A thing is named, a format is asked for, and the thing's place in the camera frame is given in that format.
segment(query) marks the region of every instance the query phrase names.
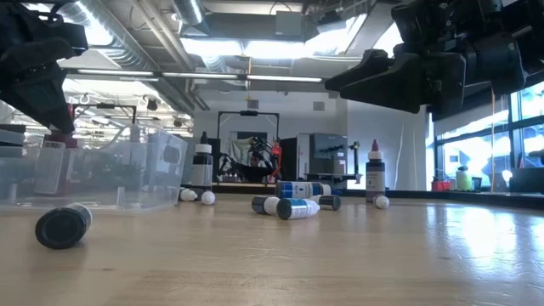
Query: red object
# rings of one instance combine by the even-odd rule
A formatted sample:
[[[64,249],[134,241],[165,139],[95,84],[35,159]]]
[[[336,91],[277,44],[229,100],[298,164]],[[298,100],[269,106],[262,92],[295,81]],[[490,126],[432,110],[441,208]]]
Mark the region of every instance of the red object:
[[[374,141],[372,141],[372,151],[378,152],[379,150],[380,150],[380,146],[377,144],[377,140],[374,139]]]
[[[432,189],[433,189],[433,191],[449,191],[450,190],[450,182],[433,181]]]
[[[269,176],[270,179],[274,179],[278,175],[278,173],[280,173],[280,171],[281,171],[281,153],[282,153],[282,149],[280,147],[280,142],[278,142],[278,141],[274,142],[274,146],[272,147],[272,150],[270,151],[270,153],[278,161],[278,165],[277,165],[275,171],[272,174],[270,174],[270,176]]]

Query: cable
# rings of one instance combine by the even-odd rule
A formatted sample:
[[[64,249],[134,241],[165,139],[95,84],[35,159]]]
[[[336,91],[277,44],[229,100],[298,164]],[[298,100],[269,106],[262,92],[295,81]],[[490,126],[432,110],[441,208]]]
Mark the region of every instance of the cable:
[[[276,1],[276,2],[274,2],[274,4],[272,4],[272,7],[270,8],[269,14],[272,14],[272,9],[274,9],[274,8],[275,8],[275,5],[278,4],[278,3],[281,3],[281,4],[285,5],[286,8],[289,9],[289,12],[292,12],[292,9],[289,7],[289,5],[287,5],[287,4],[284,3],[283,1]]]
[[[414,182],[416,182],[416,190],[417,190],[417,160],[416,160],[416,126],[414,125],[414,128],[412,129],[412,139],[414,147]]]
[[[491,89],[491,193],[495,191],[495,92]]]
[[[399,154],[397,155],[397,167],[394,172],[394,189],[397,190],[397,181],[399,180],[399,162],[400,162],[400,152],[402,151],[402,139],[405,135],[405,124],[402,122],[402,128],[400,129],[400,144],[399,144]]]

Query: metal frame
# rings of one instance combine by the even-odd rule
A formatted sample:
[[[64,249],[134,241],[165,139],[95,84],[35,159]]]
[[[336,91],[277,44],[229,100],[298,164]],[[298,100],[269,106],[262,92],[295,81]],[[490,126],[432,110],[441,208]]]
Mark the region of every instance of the metal frame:
[[[253,110],[241,110],[241,111],[220,111],[218,113],[218,139],[221,139],[221,116],[223,114],[237,114],[240,116],[275,116],[275,139],[280,138],[280,114],[278,113],[268,113],[268,112],[258,112]]]
[[[508,132],[508,137],[510,138],[510,168],[514,169],[517,165],[517,158],[516,156],[521,153],[524,156],[524,147],[523,147],[523,140],[521,137],[521,131],[523,128],[528,128],[535,126],[537,124],[544,124],[544,116],[536,116],[529,119],[519,120],[521,118],[520,111],[521,111],[521,96],[520,91],[516,92],[517,98],[516,101],[512,101],[512,95],[509,94],[507,96],[507,104],[508,104],[508,123],[502,124],[499,126],[495,126],[495,134],[497,133],[503,133]],[[474,137],[484,137],[491,135],[491,128],[485,128],[483,130],[473,132],[473,133],[465,133],[463,135],[459,135],[456,137],[452,137],[450,139],[440,139],[438,140],[437,135],[434,137],[434,175],[438,177],[439,169],[442,169],[444,167],[444,145],[449,144],[452,142],[464,140],[464,139],[470,139]]]
[[[74,118],[76,118],[76,109],[78,107],[96,107],[99,110],[113,110],[115,108],[131,109],[131,110],[133,110],[132,122],[133,122],[133,124],[136,124],[136,106],[134,106],[134,105],[110,105],[110,104],[106,104],[106,103],[72,104],[71,105],[71,117],[72,117],[72,120],[74,120]]]

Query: cylinder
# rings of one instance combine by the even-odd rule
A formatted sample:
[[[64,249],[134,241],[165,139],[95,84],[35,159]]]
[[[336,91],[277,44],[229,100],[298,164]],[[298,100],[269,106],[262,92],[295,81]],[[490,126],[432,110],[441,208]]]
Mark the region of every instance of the cylinder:
[[[195,156],[193,156],[193,175],[191,185],[193,190],[211,190],[213,176],[213,156],[212,146],[207,144],[206,132],[202,134],[201,142],[195,147]]]
[[[337,211],[342,205],[342,200],[338,195],[314,195],[309,199],[316,202],[324,210]]]
[[[78,243],[93,222],[93,214],[80,204],[55,208],[36,223],[36,238],[45,247],[62,250]]]
[[[306,199],[281,199],[276,207],[278,217],[284,220],[311,217],[319,210],[316,202]]]
[[[373,203],[375,196],[385,195],[385,163],[382,159],[383,154],[374,139],[366,163],[366,203]]]
[[[278,182],[275,184],[275,196],[280,199],[308,199],[311,196],[331,194],[331,186],[310,182]]]
[[[276,211],[276,208],[279,201],[280,199],[275,196],[259,195],[253,198],[252,209],[255,213],[277,216],[278,212]]]

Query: black bottle cap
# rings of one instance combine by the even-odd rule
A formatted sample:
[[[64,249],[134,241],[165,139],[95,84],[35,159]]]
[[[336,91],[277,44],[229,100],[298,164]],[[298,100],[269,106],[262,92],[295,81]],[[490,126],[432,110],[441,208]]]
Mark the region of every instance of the black bottle cap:
[[[278,202],[276,211],[278,212],[278,217],[284,220],[288,220],[292,214],[291,201],[289,201],[288,199],[281,199]]]
[[[268,199],[267,196],[255,196],[252,201],[252,209],[255,213],[267,214],[264,211],[264,202]]]
[[[206,131],[205,131],[205,132],[202,132],[202,136],[201,136],[201,145],[207,145],[207,134],[206,134]]]
[[[73,247],[87,231],[85,218],[63,207],[44,214],[36,223],[36,238],[45,247],[61,250]]]
[[[338,195],[322,195],[320,197],[320,206],[324,205],[327,207],[330,207],[333,211],[337,211],[340,209],[340,206],[342,205],[342,200],[340,199],[340,196]]]

